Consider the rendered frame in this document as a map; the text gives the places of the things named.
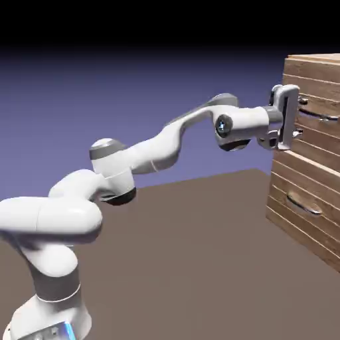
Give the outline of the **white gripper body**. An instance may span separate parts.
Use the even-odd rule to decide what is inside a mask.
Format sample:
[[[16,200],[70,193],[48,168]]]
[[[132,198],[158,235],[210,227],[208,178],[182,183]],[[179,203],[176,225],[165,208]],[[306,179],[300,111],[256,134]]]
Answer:
[[[270,131],[278,132],[277,148],[289,150],[295,130],[298,111],[299,87],[296,85],[275,85],[270,97]]]

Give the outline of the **wooden drawer front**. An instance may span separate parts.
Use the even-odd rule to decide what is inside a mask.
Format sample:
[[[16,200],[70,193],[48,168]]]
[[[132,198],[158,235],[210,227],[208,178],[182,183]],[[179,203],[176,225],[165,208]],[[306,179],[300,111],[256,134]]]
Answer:
[[[309,99],[308,105],[298,104],[298,109],[340,117],[339,82],[289,75],[285,71],[282,83],[299,86],[299,96]],[[299,113],[298,109],[295,125],[303,134],[293,140],[292,150],[340,172],[340,120],[321,121]]]
[[[294,192],[323,212],[314,216],[286,200]],[[291,151],[274,154],[266,216],[340,271],[340,173]]]

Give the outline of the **light wooden cabinet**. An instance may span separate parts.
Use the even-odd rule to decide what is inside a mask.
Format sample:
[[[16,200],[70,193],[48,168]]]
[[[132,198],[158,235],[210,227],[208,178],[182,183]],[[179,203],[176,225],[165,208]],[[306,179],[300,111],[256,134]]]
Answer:
[[[266,216],[340,273],[340,53],[286,57],[297,136],[274,153]]]

